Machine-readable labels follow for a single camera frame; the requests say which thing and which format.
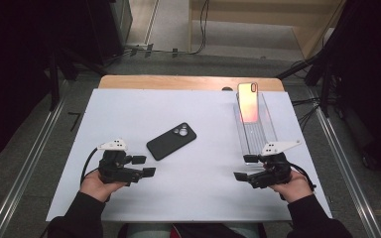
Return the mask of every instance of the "gray floor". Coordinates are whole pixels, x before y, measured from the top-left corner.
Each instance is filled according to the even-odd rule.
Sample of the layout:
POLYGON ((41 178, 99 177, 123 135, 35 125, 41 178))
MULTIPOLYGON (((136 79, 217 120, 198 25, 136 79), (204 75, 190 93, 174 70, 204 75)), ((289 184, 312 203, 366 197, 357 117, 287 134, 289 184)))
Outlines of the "gray floor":
MULTIPOLYGON (((226 28, 220 25, 217 24, 218 29, 226 28)), ((144 54, 138 53, 133 57, 125 56, 117 60, 107 70, 111 74, 272 77, 289 68, 294 61, 301 60, 301 54, 294 45, 294 37, 287 28, 270 28, 269 33, 274 34, 269 36, 275 36, 275 39, 251 40, 248 42, 251 44, 241 48, 242 40, 247 39, 247 37, 243 37, 247 36, 244 34, 253 33, 253 31, 244 33, 245 30, 239 26, 241 30, 239 30, 238 35, 222 39, 222 43, 217 43, 213 36, 219 30, 213 29, 215 24, 209 26, 211 28, 207 30, 207 46, 199 56, 172 58, 169 54, 152 53, 150 57, 145 58, 144 54)), ((268 26, 247 27, 246 29, 262 28, 259 31, 266 31, 264 35, 268 35, 268 26)), ((227 31, 226 34, 235 32, 234 30, 227 31)), ((155 44, 155 48, 161 45, 158 42, 152 43, 155 44)), ((174 44, 169 43, 167 46, 169 48, 175 47, 174 44)), ((45 218, 79 126, 78 123, 71 130, 76 116, 70 115, 70 113, 84 112, 92 89, 98 86, 99 78, 94 72, 83 71, 77 81, 65 82, 62 85, 63 91, 65 89, 66 91, 63 94, 65 98, 61 113, 46 145, 43 147, 43 151, 38 156, 37 163, 29 165, 32 166, 33 170, 29 181, 21 190, 22 196, 19 200, 13 200, 12 203, 10 201, 14 212, 5 216, 8 223, 0 229, 0 237, 39 237, 45 229, 47 225, 45 218)), ((285 79, 283 83, 292 100, 310 98, 311 90, 319 89, 319 86, 318 88, 307 88, 303 81, 295 76, 285 79)), ((49 106, 50 98, 46 97, 26 119, 0 154, 0 209, 20 170, 27 159, 31 157, 29 153, 35 146, 35 141, 47 117, 50 116, 49 106)), ((311 104, 297 106, 295 111, 298 117, 302 117, 312 107, 311 104)), ((381 228, 381 171, 370 171, 363 166, 361 155, 347 126, 331 108, 329 113, 329 120, 337 138, 381 228)), ((353 202, 353 196, 347 188, 328 138, 316 115, 309 121, 304 130, 304 135, 314 159, 320 182, 328 197, 332 215, 341 220, 354 237, 368 237, 359 216, 361 209, 356 207, 353 202)), ((120 224, 117 223, 104 222, 105 237, 115 237, 119 226, 120 224)), ((287 223, 268 223, 265 226, 269 237, 285 237, 291 229, 287 223)))

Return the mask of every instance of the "hand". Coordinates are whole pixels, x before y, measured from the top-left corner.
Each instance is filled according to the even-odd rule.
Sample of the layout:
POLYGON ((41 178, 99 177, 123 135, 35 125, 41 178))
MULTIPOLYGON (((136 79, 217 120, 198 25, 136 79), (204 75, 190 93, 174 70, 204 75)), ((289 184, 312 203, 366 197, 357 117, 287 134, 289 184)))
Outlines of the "hand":
POLYGON ((302 174, 292 171, 291 177, 288 183, 271 185, 270 188, 281 194, 289 203, 313 194, 302 174))
POLYGON ((127 182, 120 181, 103 183, 100 180, 100 172, 94 171, 85 177, 79 191, 88 194, 101 202, 104 202, 112 192, 116 191, 126 184, 127 182))

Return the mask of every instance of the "smartphone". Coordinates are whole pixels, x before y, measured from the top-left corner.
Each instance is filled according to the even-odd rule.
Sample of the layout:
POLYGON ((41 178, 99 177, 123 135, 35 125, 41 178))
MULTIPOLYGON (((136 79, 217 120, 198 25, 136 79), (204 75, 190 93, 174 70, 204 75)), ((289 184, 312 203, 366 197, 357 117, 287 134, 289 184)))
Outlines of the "smartphone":
POLYGON ((147 143, 147 148, 156 161, 159 161, 187 143, 196 139, 196 133, 184 122, 147 143))
POLYGON ((239 83, 237 86, 237 100, 239 103, 243 123, 258 121, 258 84, 255 82, 239 83))

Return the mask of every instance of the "black cable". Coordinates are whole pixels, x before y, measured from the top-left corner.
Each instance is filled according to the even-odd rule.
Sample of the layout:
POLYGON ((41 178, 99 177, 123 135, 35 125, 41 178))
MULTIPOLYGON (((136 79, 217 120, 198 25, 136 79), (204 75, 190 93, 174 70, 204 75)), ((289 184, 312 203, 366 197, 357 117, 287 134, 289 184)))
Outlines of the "black cable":
POLYGON ((290 166, 296 169, 300 174, 302 174, 304 177, 306 177, 306 180, 308 181, 309 187, 311 188, 311 191, 315 191, 316 185, 312 182, 311 178, 309 178, 308 173, 306 173, 305 170, 303 170, 301 167, 296 166, 295 164, 290 163, 290 166))
POLYGON ((199 25, 200 25, 200 31, 202 33, 202 42, 200 44, 199 49, 194 52, 190 53, 190 55, 196 55, 199 54, 204 48, 206 44, 206 20, 208 19, 208 10, 209 10, 209 0, 205 0, 202 6, 202 10, 200 11, 200 16, 199 16, 199 25), (205 9, 205 19, 204 19, 204 24, 202 25, 202 16, 203 16, 203 10, 205 9))
POLYGON ((89 161, 91 160, 92 156, 94 155, 94 153, 95 153, 96 151, 97 151, 97 148, 95 148, 94 150, 92 150, 91 154, 89 154, 88 158, 86 159, 84 168, 82 169, 81 180, 80 180, 79 185, 81 185, 82 182, 84 181, 84 179, 85 179, 85 171, 86 171, 86 168, 88 167, 88 163, 89 163, 89 161))
POLYGON ((158 50, 141 50, 136 48, 128 48, 131 50, 131 52, 140 52, 140 53, 169 53, 169 54, 176 54, 176 55, 196 55, 199 54, 204 48, 206 44, 206 22, 208 19, 208 10, 209 10, 209 0, 205 0, 202 6, 202 10, 200 11, 199 15, 199 25, 200 25, 200 31, 202 33, 202 41, 200 43, 199 49, 196 52, 168 52, 168 51, 158 51, 158 50))
MULTIPOLYGON (((85 175, 85 171, 86 171, 86 168, 88 167, 88 164, 89 164, 89 161, 91 161, 91 158, 92 156, 95 154, 95 152, 97 151, 97 148, 95 148, 94 150, 92 150, 91 154, 89 154, 88 158, 86 159, 86 162, 84 164, 84 168, 82 169, 82 173, 81 173, 81 180, 80 180, 80 183, 79 185, 82 184, 82 182, 84 181, 85 177, 88 176, 90 173, 96 171, 97 169, 94 169, 90 172, 88 172, 86 175, 85 175)), ((45 230, 43 231, 43 233, 40 235, 40 238, 44 238, 46 233, 48 232, 48 229, 49 229, 49 224, 46 226, 45 230)))
POLYGON ((318 108, 319 108, 319 105, 315 105, 311 111, 309 111, 305 116, 299 119, 300 127, 302 128, 302 131, 305 130, 305 127, 308 124, 309 119, 311 119, 312 115, 314 115, 314 113, 317 111, 318 108))

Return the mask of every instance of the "phone with orange screen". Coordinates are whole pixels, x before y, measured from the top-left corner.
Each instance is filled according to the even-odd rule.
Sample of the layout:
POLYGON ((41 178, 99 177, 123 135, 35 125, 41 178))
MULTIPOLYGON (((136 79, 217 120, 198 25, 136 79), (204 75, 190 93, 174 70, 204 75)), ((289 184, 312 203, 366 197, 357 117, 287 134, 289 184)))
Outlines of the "phone with orange screen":
POLYGON ((258 84, 256 82, 239 83, 237 86, 237 100, 239 103, 243 123, 258 121, 258 84))

